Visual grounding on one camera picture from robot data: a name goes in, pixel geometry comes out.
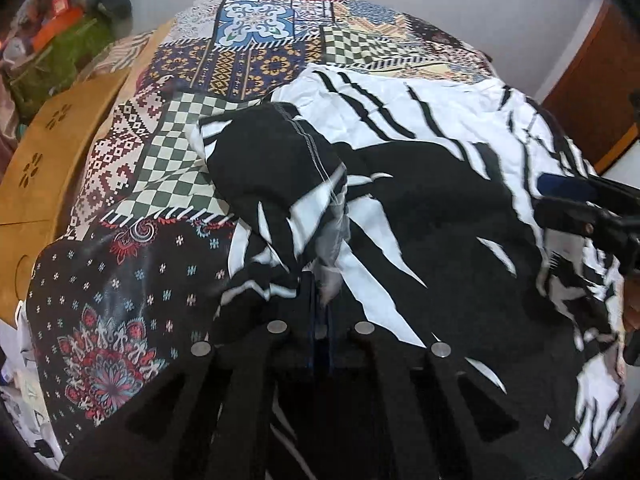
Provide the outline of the person's right hand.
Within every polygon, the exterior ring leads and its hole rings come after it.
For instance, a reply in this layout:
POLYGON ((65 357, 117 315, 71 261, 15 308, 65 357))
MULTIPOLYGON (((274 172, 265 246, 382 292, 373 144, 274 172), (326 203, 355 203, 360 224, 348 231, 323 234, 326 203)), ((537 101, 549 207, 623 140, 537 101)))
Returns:
POLYGON ((627 276, 624 283, 623 321, 627 332, 640 328, 640 283, 638 276, 627 276))

